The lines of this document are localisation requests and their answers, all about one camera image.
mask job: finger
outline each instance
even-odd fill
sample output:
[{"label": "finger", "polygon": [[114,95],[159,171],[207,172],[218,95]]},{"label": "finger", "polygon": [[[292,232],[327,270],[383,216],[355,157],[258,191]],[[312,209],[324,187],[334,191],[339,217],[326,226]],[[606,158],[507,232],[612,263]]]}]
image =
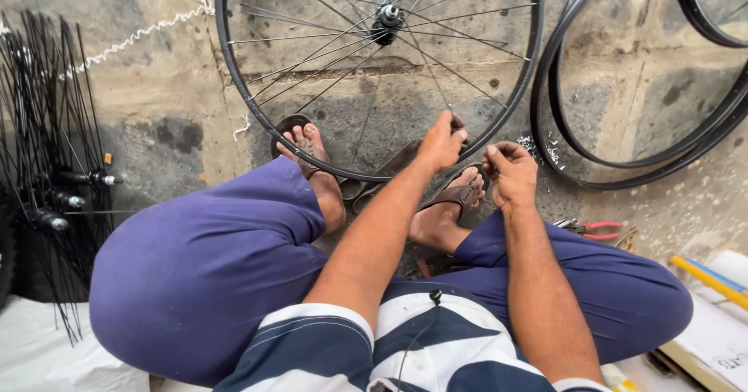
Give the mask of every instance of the finger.
[{"label": "finger", "polygon": [[452,140],[458,145],[462,145],[464,141],[468,140],[468,132],[465,129],[460,129],[452,134]]},{"label": "finger", "polygon": [[454,112],[452,112],[452,120],[450,121],[450,124],[452,125],[452,131],[456,131],[465,127],[462,118]]},{"label": "finger", "polygon": [[489,147],[483,152],[483,155],[488,158],[489,161],[491,161],[491,164],[493,164],[500,172],[508,170],[512,165],[496,145],[489,145]]},{"label": "finger", "polygon": [[523,148],[516,142],[510,142],[508,140],[502,140],[496,144],[496,147],[504,154],[507,158],[517,160],[519,158],[530,157],[527,149]]},{"label": "finger", "polygon": [[483,158],[483,171],[485,171],[485,174],[487,174],[489,178],[494,181],[496,180],[496,177],[499,176],[499,172],[496,171],[496,167],[491,164],[491,161],[489,161],[488,158]]},{"label": "finger", "polygon": [[452,112],[449,110],[442,110],[439,114],[439,117],[436,119],[436,124],[434,126],[437,128],[451,128]]}]

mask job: hub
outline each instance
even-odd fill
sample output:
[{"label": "hub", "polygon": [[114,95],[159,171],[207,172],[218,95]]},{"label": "hub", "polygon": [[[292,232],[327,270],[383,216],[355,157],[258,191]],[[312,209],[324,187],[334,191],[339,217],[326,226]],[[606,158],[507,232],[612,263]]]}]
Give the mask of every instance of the hub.
[{"label": "hub", "polygon": [[402,27],[405,20],[405,14],[397,6],[393,4],[379,6],[374,24],[372,24],[371,39],[383,46],[392,44],[395,41],[397,31]]}]

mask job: navy and white striped shirt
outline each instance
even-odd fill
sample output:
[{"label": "navy and white striped shirt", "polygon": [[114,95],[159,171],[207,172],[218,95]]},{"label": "navy and white striped shirt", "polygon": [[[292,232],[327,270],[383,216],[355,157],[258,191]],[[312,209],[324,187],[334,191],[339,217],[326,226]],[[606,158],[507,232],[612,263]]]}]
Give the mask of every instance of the navy and white striped shirt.
[{"label": "navy and white striped shirt", "polygon": [[[435,289],[442,291],[438,309],[429,299]],[[610,392],[583,378],[552,385],[478,298],[427,282],[387,288],[376,334],[361,315],[332,304],[270,313],[215,390],[388,392],[398,386],[405,392]]]}]

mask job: white plastic sheet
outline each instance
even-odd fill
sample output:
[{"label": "white plastic sheet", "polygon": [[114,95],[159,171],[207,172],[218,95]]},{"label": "white plastic sheet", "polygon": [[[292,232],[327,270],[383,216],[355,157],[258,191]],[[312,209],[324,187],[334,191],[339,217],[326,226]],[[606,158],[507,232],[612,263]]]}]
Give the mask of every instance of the white plastic sheet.
[{"label": "white plastic sheet", "polygon": [[88,303],[78,314],[83,339],[70,346],[62,324],[55,329],[52,304],[12,295],[0,311],[0,392],[149,392],[148,373],[101,347]]}]

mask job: dirt stain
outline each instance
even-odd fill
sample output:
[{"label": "dirt stain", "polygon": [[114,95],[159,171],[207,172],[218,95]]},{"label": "dirt stain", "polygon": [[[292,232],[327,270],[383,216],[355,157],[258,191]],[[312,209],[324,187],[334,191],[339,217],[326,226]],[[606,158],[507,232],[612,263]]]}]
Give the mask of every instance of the dirt stain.
[{"label": "dirt stain", "polygon": [[674,85],[670,87],[670,90],[665,94],[665,97],[662,99],[662,104],[665,106],[669,106],[670,104],[675,103],[678,101],[678,99],[681,97],[681,93],[683,91],[686,91],[688,87],[691,86],[693,83],[693,79],[689,79],[683,85]]}]

